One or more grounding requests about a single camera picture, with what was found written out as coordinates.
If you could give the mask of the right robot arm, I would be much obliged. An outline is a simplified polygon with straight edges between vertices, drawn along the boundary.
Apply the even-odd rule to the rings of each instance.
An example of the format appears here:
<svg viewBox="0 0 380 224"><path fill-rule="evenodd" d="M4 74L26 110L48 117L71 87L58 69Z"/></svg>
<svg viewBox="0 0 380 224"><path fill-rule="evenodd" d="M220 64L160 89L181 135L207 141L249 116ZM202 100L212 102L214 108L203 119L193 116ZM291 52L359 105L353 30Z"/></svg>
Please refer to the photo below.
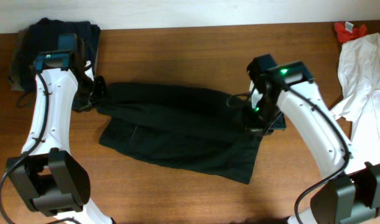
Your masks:
<svg viewBox="0 0 380 224"><path fill-rule="evenodd" d="M299 195L283 223L362 223L380 216L380 163L355 151L315 83L252 82L249 95L256 114L277 110L291 120L322 175Z"/></svg>

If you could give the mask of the black t-shirt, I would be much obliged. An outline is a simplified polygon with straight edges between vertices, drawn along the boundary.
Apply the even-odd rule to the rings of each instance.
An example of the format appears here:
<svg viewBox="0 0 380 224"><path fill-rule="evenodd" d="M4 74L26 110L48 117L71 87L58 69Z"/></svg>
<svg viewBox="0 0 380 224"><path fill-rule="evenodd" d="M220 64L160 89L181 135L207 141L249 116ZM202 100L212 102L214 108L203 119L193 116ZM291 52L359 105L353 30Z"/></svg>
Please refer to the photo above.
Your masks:
<svg viewBox="0 0 380 224"><path fill-rule="evenodd" d="M262 140L256 109L207 88L112 83L100 144L139 161L248 184Z"/></svg>

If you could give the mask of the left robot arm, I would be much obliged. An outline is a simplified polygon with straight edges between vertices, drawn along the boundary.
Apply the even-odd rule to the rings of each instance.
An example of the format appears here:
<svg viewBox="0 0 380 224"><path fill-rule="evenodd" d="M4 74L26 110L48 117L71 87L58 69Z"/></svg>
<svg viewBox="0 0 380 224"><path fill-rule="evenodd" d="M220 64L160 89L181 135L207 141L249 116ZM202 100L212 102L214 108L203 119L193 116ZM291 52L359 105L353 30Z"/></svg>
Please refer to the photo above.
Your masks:
<svg viewBox="0 0 380 224"><path fill-rule="evenodd" d="M56 223L107 223L90 197L90 178L72 157L69 145L72 103L83 75L50 68L36 73L37 96L30 133L19 157L7 160L2 180L9 179L31 212Z"/></svg>

